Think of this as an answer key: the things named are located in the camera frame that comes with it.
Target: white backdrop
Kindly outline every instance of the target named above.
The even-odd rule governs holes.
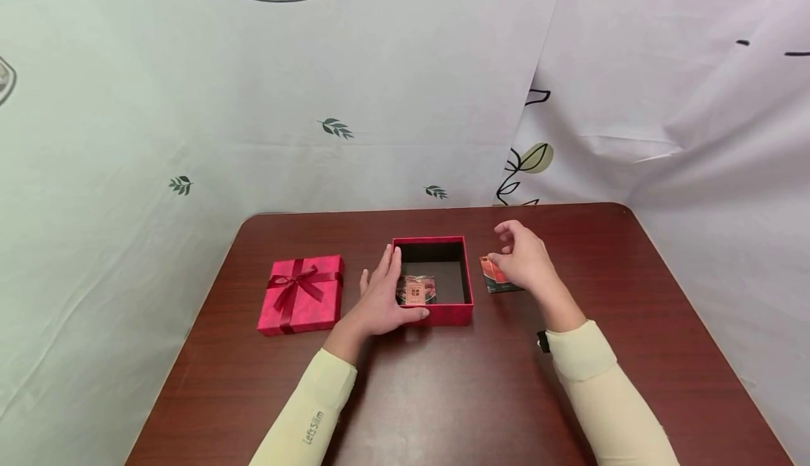
[[[488,205],[554,1],[0,0],[0,464],[122,464],[246,217]]]
[[[809,6],[0,0],[1,464],[121,464],[255,212],[598,200],[810,464]]]
[[[559,0],[533,86],[550,93],[529,95],[548,99],[527,105],[513,143],[548,143],[553,162],[512,178],[507,164],[500,189],[508,204],[630,206],[798,465],[810,464],[808,7]]]

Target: card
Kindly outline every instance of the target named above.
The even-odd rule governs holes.
[[[436,278],[400,276],[396,296],[399,304],[436,304]]]
[[[523,290],[521,287],[509,281],[506,275],[489,257],[479,257],[479,260],[481,262],[481,270],[484,272],[484,281],[487,284],[487,291],[490,294]]]

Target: wooden table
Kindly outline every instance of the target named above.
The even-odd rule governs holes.
[[[491,229],[508,218],[547,242],[683,466],[790,464],[632,212],[614,204],[250,218],[127,464],[249,463],[328,334],[256,332],[275,259],[342,254],[346,313],[385,243],[432,235],[467,237],[473,325],[373,340],[324,464],[595,464],[535,346],[543,328],[536,305],[524,292],[488,295],[475,265],[500,248]]]

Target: cream sleeve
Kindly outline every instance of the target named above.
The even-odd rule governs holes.
[[[617,364],[596,322],[546,336],[599,466],[678,465],[661,424]]]
[[[250,466],[319,466],[356,377],[346,361],[315,354]]]

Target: red ribbon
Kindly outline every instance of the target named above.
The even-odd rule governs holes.
[[[273,274],[270,277],[270,283],[267,284],[268,289],[282,287],[284,289],[273,304],[273,308],[281,312],[281,325],[279,327],[281,327],[281,332],[284,334],[293,334],[295,332],[290,322],[293,319],[293,308],[295,307],[295,298],[298,296],[298,289],[304,290],[312,299],[322,302],[323,290],[318,289],[313,284],[332,280],[340,282],[342,279],[340,273],[319,273],[314,264],[306,273],[302,273],[303,268],[304,260],[295,259],[291,275]]]

